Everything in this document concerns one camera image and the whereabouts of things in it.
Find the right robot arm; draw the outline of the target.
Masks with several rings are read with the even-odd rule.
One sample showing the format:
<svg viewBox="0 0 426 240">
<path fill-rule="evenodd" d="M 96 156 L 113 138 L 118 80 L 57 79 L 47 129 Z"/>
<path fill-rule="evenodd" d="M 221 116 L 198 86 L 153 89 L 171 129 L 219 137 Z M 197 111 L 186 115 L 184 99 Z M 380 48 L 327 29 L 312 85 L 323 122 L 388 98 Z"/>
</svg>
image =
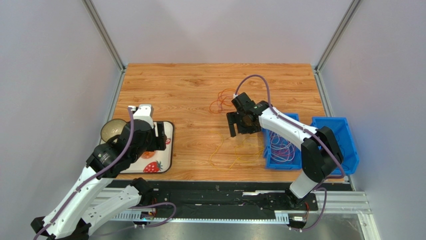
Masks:
<svg viewBox="0 0 426 240">
<path fill-rule="evenodd" d="M 330 177 L 335 169 L 345 176 L 344 157 L 334 132 L 327 126 L 315 128 L 280 112 L 267 101 L 255 103 L 243 92 L 231 101 L 235 111 L 226 114 L 231 137 L 269 130 L 300 151 L 301 173 L 285 190 L 289 204 L 300 205 L 306 196 Z"/>
</svg>

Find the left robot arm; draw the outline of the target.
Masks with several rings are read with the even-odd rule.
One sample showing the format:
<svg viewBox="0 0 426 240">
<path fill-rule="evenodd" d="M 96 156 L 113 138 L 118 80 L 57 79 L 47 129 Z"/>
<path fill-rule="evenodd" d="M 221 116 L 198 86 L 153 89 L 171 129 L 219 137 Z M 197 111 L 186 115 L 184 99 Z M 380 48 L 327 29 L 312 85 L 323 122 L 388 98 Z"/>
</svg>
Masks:
<svg viewBox="0 0 426 240">
<path fill-rule="evenodd" d="M 164 121 L 133 119 L 118 123 L 111 136 L 105 137 L 86 161 L 77 181 L 60 204 L 46 216 L 31 222 L 34 238 L 48 240 L 87 240 L 99 227 L 122 211 L 153 202 L 153 187 L 142 177 L 135 178 L 118 194 L 92 206 L 92 202 L 112 181 L 127 170 L 145 152 L 165 151 L 167 134 Z"/>
</svg>

